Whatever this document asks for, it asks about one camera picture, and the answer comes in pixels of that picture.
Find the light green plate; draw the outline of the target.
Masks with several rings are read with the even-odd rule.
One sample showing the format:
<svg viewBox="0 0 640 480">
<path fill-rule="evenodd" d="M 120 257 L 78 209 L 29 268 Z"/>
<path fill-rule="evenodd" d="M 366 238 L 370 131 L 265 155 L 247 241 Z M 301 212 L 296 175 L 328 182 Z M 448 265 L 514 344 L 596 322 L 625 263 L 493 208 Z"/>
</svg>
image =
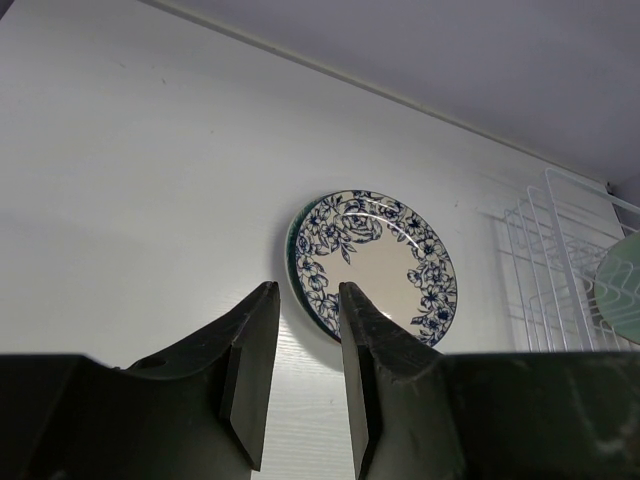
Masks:
<svg viewBox="0 0 640 480">
<path fill-rule="evenodd" d="M 602 320 L 632 343 L 639 343 L 639 233 L 620 240 L 599 264 L 594 298 Z"/>
</svg>

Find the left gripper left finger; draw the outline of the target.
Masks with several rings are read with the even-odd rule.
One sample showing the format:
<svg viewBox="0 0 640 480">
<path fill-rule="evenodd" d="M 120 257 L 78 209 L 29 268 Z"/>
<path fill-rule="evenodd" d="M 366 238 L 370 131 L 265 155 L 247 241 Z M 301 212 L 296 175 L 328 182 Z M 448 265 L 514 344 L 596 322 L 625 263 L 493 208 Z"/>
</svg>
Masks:
<svg viewBox="0 0 640 480">
<path fill-rule="evenodd" d="M 133 424 L 115 470 L 258 470 L 279 316 L 279 286 L 264 282 L 222 317 L 129 367 Z"/>
</svg>

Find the blue white floral plate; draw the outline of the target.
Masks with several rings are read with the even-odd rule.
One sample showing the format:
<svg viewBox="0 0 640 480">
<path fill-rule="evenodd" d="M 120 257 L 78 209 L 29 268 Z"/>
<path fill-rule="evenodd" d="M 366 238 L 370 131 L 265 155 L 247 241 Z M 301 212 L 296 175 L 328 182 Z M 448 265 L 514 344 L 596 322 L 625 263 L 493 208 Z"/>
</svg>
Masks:
<svg viewBox="0 0 640 480">
<path fill-rule="evenodd" d="M 453 323 L 458 286 L 451 257 L 435 230 L 395 198 L 368 190 L 324 195 L 300 226 L 295 256 L 308 304 L 339 336 L 345 282 L 430 347 Z"/>
</svg>

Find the red teal floral plate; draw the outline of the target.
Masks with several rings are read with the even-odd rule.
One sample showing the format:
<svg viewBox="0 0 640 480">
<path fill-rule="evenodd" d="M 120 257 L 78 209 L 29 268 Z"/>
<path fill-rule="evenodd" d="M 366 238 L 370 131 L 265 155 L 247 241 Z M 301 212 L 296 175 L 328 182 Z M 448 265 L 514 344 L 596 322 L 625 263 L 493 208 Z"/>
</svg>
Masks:
<svg viewBox="0 0 640 480">
<path fill-rule="evenodd" d="M 312 310 L 311 306 L 308 304 L 306 300 L 306 296 L 304 295 L 302 284 L 298 279 L 296 267 L 294 266 L 296 256 L 296 239 L 298 235 L 298 231 L 300 226 L 307 216 L 308 213 L 311 212 L 313 207 L 319 203 L 324 196 L 317 197 L 307 203 L 301 210 L 299 210 L 296 215 L 293 217 L 290 225 L 286 230 L 286 239 L 285 239 L 285 265 L 288 282 L 293 292 L 298 305 L 305 312 L 305 315 L 308 319 L 312 320 L 314 324 L 326 335 L 328 335 L 332 340 L 336 341 L 338 344 L 341 343 L 341 339 L 339 334 L 335 333 L 329 327 L 327 327 L 318 315 Z"/>
</svg>

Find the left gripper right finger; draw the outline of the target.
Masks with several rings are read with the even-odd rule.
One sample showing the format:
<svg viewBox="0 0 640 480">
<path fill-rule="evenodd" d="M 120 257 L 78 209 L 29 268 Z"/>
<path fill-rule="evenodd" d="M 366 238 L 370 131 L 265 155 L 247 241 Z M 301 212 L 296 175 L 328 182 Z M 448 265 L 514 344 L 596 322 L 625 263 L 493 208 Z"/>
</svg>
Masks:
<svg viewBox="0 0 640 480">
<path fill-rule="evenodd" d="M 385 317 L 352 282 L 339 287 L 339 327 L 356 478 L 449 478 L 440 354 Z"/>
</svg>

